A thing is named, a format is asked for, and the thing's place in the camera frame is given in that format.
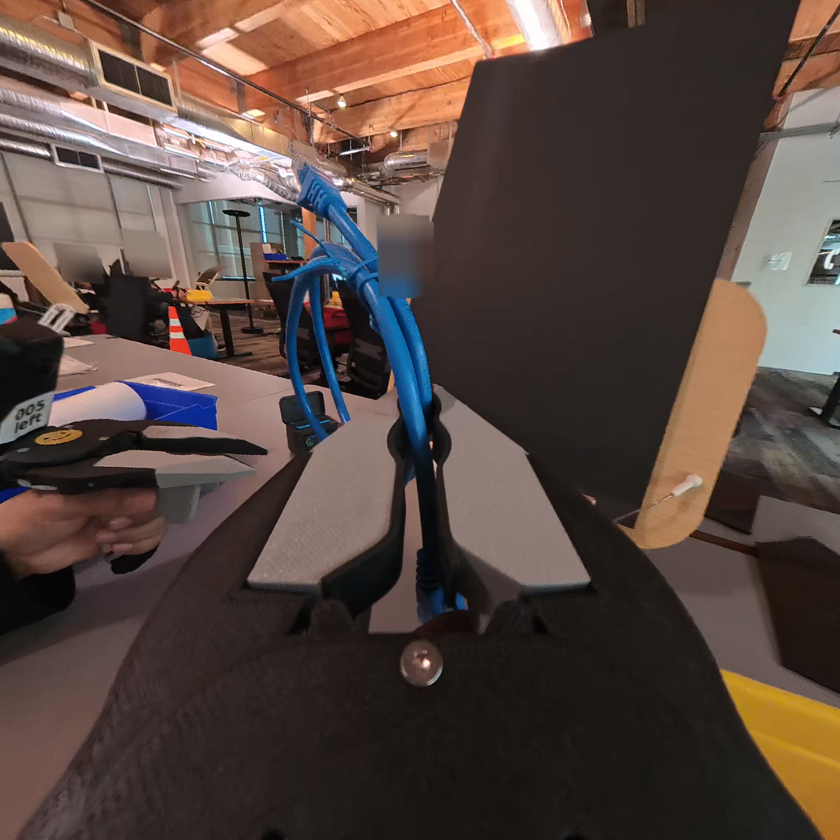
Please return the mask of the person's left hand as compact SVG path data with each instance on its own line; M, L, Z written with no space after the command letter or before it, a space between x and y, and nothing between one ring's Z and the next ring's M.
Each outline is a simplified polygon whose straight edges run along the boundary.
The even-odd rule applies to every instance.
M1 506L1 553L10 574L49 574L101 553L143 554L168 529L153 490L65 496L29 490Z

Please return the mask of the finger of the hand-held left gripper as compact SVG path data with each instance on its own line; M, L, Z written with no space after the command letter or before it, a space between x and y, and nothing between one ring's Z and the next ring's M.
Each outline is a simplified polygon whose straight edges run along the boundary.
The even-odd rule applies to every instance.
M138 480L151 473L157 488L156 509L170 524L187 524L207 493L232 480L256 476L256 468L226 455L176 455L127 451L95 461L104 476Z
M180 424L152 424L134 436L132 450L166 455L263 456L267 448L215 429Z

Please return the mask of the black battery charging case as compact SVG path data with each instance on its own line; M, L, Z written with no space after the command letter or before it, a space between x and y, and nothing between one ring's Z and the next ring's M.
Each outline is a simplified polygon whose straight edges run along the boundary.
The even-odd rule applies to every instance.
M279 399L280 418L286 427L287 445L290 455L298 457L312 451L322 438L316 431L320 428L330 436L339 428L339 422L326 413L326 404L322 392L306 392L310 413L318 421L310 423L310 418L301 401L294 394Z

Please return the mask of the black office chair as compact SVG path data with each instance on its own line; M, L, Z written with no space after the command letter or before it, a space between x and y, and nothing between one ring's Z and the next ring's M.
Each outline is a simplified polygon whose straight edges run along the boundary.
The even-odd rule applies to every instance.
M280 354L286 358L286 326L293 280L287 276L264 272L264 280L280 321ZM341 390L357 396L379 398L389 385L391 366L382 337L371 326L370 313L362 300L342 279L338 280L338 307L322 305L322 320L330 359L336 375L338 362L346 355ZM304 304L297 328L297 358L301 374L321 371L318 383L326 386L317 341L312 328L309 305Z

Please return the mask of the white printed paper sheet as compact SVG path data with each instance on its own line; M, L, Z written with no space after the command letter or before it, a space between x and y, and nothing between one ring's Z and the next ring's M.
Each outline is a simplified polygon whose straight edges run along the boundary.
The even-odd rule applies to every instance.
M123 382L129 385L147 385L178 392L200 392L214 387L212 382L174 372L146 374L123 380Z

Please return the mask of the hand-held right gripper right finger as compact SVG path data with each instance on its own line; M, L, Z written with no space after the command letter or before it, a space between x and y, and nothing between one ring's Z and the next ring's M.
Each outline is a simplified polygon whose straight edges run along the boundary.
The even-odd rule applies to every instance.
M591 586L526 451L442 387L434 462L444 592L461 596L479 627L502 603Z

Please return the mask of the wood-edged office desk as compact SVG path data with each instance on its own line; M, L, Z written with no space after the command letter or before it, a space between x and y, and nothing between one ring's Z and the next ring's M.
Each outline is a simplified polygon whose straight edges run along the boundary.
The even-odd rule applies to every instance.
M209 326L205 327L205 330L209 332L210 339L213 340L213 346L215 348L216 356L215 359L218 361L231 361L231 360L242 360L242 359L251 359L254 357L253 351L247 350L236 350L235 347L235 340L234 340L234 331L230 321L230 314L234 311L242 311L247 315L247 325L241 328L241 333L254 336L254 335L262 335L264 332L261 328L257 327L254 320L254 313L252 312L253 309L253 302L247 301L245 299L219 299L219 300L205 300L205 301L187 301L186 305L191 309L195 310L202 310L203 313L213 313L218 315L220 318L220 326L222 329L222 341L219 342L216 339L215 334L212 331L212 328Z

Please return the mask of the ceiling vent grille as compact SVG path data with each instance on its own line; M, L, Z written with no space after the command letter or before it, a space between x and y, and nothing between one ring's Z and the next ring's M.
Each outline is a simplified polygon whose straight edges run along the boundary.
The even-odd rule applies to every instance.
M163 71L89 40L88 53L98 86L138 102L151 115L177 114L172 79Z
M104 173L102 159L99 154L75 150L56 144L50 145L50 151L52 159L57 166L86 172Z

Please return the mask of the tan wooden board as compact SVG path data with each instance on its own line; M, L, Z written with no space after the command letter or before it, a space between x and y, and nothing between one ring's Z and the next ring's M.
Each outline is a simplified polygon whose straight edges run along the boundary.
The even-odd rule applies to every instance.
M69 283L63 280L43 256L40 250L28 241L2 243L3 252L10 258L50 305L63 305L75 313L85 316L90 309Z

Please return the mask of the black floor lamp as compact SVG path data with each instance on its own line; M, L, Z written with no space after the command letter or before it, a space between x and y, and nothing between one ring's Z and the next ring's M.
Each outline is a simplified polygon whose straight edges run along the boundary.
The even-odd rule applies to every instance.
M265 331L255 325L254 321L254 313L253 313L253 299L250 295L249 290L249 274L246 265L246 258L245 258L245 243L243 239L243 231L242 231L242 219L247 218L249 213L245 210L234 208L234 207L226 207L223 209L223 213L225 216L232 218L235 222L236 233L237 233L237 240L238 240L238 252L239 252L239 259L241 263L241 277L244 284L245 289L245 300L246 300L246 307L248 309L248 327L242 328L242 332L247 335L252 336L263 336L265 335Z

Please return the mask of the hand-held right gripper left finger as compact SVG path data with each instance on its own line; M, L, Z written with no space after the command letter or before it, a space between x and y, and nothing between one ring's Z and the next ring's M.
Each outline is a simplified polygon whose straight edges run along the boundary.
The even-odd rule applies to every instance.
M368 611L402 573L405 483L403 419L385 396L315 447L248 586Z

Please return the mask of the black board on white stand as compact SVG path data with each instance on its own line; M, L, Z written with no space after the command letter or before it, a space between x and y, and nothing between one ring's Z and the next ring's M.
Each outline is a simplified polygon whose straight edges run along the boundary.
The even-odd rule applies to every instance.
M799 2L687 2L480 62L413 302L433 383L610 519L638 508Z

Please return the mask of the blue plastic bin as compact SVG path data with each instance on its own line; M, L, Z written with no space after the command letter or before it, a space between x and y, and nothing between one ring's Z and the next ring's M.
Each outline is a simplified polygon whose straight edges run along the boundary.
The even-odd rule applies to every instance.
M148 420L217 429L217 398L214 395L178 392L147 385L130 386L142 397L146 405L148 413L146 419ZM73 395L90 388L92 387L58 393L56 396L62 398L62 396Z

